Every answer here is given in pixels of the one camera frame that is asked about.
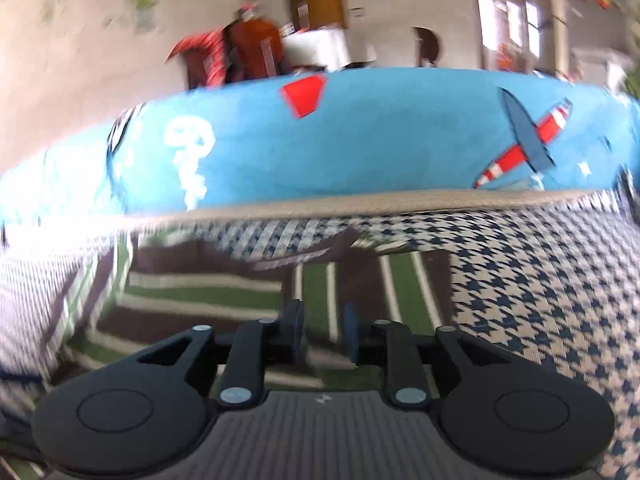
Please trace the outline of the dark wooden dining chair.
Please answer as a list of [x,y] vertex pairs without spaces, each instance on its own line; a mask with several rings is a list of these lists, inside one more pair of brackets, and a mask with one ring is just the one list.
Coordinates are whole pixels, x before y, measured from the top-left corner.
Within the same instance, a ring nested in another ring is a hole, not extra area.
[[224,28],[226,84],[288,73],[279,29],[265,18],[235,20]]

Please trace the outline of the green brown striped shirt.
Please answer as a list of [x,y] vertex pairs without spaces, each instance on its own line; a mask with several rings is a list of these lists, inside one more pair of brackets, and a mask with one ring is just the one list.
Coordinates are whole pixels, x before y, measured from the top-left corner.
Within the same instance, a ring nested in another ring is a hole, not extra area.
[[188,232],[122,235],[85,255],[1,256],[1,474],[38,479],[39,399],[68,380],[207,325],[292,327],[294,364],[276,389],[358,390],[382,379],[349,361],[357,325],[391,320],[429,335],[454,319],[449,252],[347,229],[280,256],[241,260]]

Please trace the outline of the white clothed dining table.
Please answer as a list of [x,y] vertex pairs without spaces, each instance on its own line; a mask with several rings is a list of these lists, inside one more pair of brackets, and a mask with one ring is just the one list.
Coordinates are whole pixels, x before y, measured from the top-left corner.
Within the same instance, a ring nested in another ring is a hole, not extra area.
[[373,47],[350,29],[322,28],[296,32],[282,39],[284,54],[292,66],[321,66],[337,72],[347,66],[374,63]]

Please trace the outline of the red patterned cloth on chair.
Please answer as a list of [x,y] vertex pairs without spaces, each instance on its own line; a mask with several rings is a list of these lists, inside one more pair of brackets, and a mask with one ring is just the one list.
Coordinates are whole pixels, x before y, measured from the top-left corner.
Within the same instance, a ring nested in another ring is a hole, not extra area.
[[227,76],[226,45],[221,29],[190,35],[179,40],[170,50],[166,61],[180,58],[186,69],[189,90],[219,88]]

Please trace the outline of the blue printed sofa back cover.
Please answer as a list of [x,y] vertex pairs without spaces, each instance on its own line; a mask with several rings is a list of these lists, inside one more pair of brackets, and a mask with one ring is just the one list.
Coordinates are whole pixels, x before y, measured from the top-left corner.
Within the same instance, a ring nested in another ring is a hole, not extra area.
[[639,104],[547,77],[366,68],[138,105],[1,179],[6,244],[181,221],[550,205],[639,167]]

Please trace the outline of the white chest freezer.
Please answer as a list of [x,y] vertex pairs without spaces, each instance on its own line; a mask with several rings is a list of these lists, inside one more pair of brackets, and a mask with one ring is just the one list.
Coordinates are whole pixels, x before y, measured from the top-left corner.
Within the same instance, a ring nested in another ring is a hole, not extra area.
[[582,74],[581,81],[608,88],[620,88],[626,71],[634,66],[629,55],[611,48],[574,48],[572,59]]

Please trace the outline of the houndstooth sofa seat cushion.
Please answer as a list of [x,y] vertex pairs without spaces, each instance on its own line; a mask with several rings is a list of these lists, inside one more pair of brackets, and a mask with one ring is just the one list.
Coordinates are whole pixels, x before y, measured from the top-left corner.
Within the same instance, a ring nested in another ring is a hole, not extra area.
[[280,256],[355,229],[449,252],[454,326],[606,401],[613,439],[596,474],[343,474],[342,400],[378,389],[276,389],[223,412],[180,460],[140,477],[75,477],[43,460],[38,479],[634,479],[639,474],[639,225],[608,194],[550,205],[417,211],[331,219],[205,220],[58,242],[9,244],[22,254],[85,255],[122,235],[182,231],[241,260]]

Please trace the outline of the dark wooden chair right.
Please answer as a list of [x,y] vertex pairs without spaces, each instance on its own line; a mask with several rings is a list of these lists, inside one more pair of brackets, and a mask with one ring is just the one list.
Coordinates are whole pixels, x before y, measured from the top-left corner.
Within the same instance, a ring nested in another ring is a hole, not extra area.
[[436,67],[440,58],[440,39],[431,29],[415,27],[416,66]]

